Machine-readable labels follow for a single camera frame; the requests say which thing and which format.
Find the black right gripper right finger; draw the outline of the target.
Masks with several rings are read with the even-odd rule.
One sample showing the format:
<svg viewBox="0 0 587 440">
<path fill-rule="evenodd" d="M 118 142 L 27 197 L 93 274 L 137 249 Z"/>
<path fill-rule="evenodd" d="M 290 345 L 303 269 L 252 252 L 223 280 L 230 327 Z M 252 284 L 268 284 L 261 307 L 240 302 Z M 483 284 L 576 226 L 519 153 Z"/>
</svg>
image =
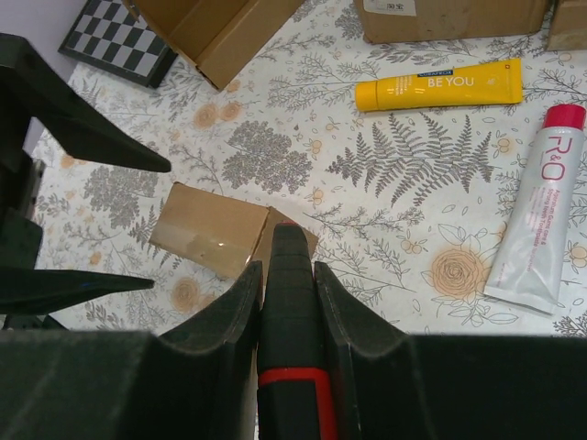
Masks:
<svg viewBox="0 0 587 440">
<path fill-rule="evenodd" d="M 343 439 L 583 439 L 577 337 L 406 334 L 315 265 Z"/>
</svg>

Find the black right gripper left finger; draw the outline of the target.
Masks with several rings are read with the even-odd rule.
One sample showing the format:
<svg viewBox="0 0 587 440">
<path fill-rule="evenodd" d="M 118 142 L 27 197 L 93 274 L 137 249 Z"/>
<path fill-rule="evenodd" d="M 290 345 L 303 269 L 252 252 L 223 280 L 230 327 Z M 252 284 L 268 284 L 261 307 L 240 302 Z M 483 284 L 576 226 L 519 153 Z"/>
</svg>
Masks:
<svg viewBox="0 0 587 440">
<path fill-rule="evenodd" d="M 4 439 L 239 439 L 254 425 L 262 266 L 163 335 L 1 334 Z"/>
</svg>

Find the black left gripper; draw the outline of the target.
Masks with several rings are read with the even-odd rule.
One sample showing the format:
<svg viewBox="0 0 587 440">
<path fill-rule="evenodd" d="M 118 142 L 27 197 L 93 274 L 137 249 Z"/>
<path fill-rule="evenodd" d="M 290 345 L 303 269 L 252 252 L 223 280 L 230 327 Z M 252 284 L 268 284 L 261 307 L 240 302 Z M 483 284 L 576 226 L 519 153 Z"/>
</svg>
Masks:
<svg viewBox="0 0 587 440">
<path fill-rule="evenodd" d="M 24 150 L 31 119 L 79 160 L 169 172 L 171 163 L 91 107 L 26 38 L 1 35 L 1 313 L 50 314 L 110 293 L 151 289 L 151 279 L 34 269 L 41 228 L 32 220 L 44 165 Z"/>
</svg>

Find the red black utility knife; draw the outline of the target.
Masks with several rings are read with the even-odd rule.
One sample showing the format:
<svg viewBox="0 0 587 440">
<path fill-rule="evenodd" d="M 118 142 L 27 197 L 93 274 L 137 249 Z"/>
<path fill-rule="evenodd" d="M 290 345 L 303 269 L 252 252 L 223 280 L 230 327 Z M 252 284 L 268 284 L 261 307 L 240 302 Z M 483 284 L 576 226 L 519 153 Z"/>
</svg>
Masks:
<svg viewBox="0 0 587 440">
<path fill-rule="evenodd" d="M 308 243 L 274 228 L 257 355 L 260 439 L 337 439 L 325 332 Z"/>
</svg>

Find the small cardboard box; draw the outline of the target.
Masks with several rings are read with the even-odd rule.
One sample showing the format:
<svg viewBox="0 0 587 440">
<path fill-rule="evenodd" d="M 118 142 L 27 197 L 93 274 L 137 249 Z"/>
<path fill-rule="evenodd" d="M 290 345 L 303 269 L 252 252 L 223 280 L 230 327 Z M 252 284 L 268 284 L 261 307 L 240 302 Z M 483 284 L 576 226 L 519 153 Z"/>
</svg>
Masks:
<svg viewBox="0 0 587 440">
<path fill-rule="evenodd" d="M 290 217 L 260 206 L 176 182 L 151 233 L 150 243 L 235 279 L 252 260 L 267 275 L 273 230 Z"/>
</svg>

